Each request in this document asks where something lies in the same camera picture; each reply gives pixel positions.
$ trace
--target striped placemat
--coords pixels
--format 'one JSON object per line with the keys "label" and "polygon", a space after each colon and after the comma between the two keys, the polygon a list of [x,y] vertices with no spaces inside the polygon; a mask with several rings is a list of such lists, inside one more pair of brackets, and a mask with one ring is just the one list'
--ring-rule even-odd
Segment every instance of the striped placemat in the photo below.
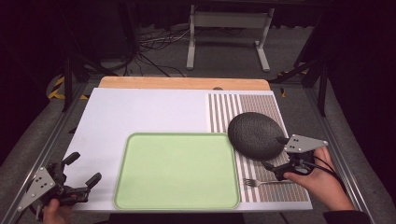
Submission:
{"label": "striped placemat", "polygon": [[[288,136],[275,96],[271,91],[266,91],[261,95],[209,93],[207,109],[208,127],[212,133],[227,133],[228,124],[238,114],[258,112],[276,121],[285,136]],[[235,151],[235,160],[242,203],[309,202],[306,190],[296,184],[270,184],[261,185],[258,188],[244,185],[243,178],[261,181],[276,180],[276,178],[272,172],[265,170],[259,161],[248,159],[237,151]],[[283,152],[269,162],[278,166],[287,161],[288,155]]]}

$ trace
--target silver fork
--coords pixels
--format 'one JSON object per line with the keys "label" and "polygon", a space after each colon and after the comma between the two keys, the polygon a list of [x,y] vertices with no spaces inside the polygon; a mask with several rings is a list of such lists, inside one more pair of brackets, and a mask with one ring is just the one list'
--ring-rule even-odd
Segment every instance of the silver fork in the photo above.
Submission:
{"label": "silver fork", "polygon": [[244,178],[244,184],[251,186],[251,187],[258,187],[262,184],[291,184],[293,183],[291,180],[271,180],[271,181],[260,181],[260,180],[255,180],[255,179],[245,179]]}

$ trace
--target black sleeve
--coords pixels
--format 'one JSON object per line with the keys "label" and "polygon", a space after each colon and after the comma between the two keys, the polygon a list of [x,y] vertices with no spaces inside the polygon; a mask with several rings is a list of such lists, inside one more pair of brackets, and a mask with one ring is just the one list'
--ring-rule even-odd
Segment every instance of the black sleeve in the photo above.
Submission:
{"label": "black sleeve", "polygon": [[323,213],[328,224],[370,224],[370,218],[361,211],[334,211]]}

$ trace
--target dark textured bowl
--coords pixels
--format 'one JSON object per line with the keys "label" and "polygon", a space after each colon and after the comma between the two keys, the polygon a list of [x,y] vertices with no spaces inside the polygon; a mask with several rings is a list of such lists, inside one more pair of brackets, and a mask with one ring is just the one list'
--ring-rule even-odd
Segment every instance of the dark textured bowl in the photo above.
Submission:
{"label": "dark textured bowl", "polygon": [[233,118],[228,126],[233,148],[255,161],[269,161],[277,157],[284,145],[276,141],[284,137],[282,129],[264,114],[247,112]]}

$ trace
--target light green plastic tray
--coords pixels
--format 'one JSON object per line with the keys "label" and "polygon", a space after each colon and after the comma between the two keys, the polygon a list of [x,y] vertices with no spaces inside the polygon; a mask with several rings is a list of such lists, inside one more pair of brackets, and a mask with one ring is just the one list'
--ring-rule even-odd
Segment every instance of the light green plastic tray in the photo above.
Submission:
{"label": "light green plastic tray", "polygon": [[120,210],[232,209],[240,202],[225,133],[134,133],[114,204]]}

